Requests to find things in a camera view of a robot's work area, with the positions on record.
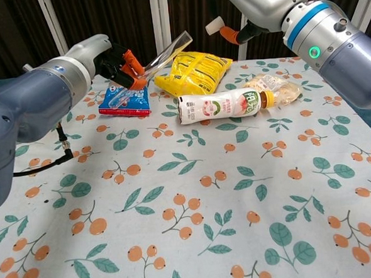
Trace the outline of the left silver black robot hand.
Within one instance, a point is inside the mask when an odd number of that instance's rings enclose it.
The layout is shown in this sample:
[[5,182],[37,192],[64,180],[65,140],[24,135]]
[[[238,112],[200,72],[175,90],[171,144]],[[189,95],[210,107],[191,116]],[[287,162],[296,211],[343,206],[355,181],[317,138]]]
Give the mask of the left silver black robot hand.
[[81,41],[65,54],[88,71],[91,77],[101,75],[129,90],[137,91],[147,85],[145,69],[128,47],[96,34]]

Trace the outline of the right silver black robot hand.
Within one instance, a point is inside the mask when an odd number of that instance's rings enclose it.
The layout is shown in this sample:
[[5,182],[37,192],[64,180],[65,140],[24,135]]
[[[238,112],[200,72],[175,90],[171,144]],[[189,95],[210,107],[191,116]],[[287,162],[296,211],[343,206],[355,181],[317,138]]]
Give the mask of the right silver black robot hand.
[[208,0],[213,20],[205,27],[208,35],[220,33],[228,42],[241,45],[261,33],[279,32],[290,11],[307,0],[229,0],[247,18],[246,25],[236,31],[220,17],[216,0]]

